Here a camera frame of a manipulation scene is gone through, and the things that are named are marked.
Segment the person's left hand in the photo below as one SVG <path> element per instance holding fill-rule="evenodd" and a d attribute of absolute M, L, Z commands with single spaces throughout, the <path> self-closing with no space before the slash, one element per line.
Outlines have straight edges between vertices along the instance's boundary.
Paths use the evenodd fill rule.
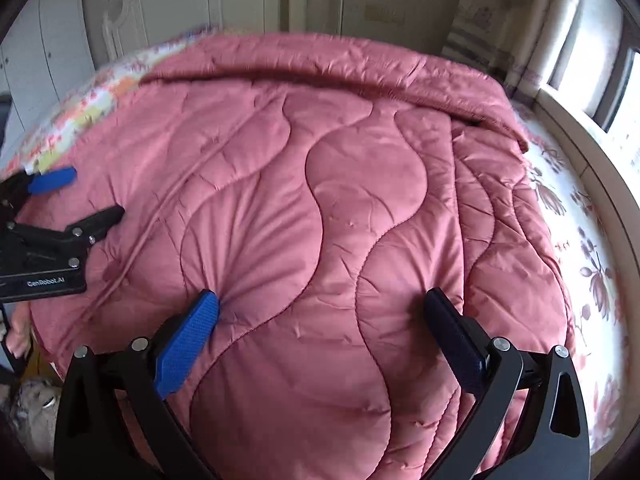
<path fill-rule="evenodd" d="M 28 302 L 20 302 L 10 316 L 10 329 L 6 335 L 6 348 L 14 356 L 21 358 L 30 349 L 30 332 L 32 331 L 32 318 Z"/>

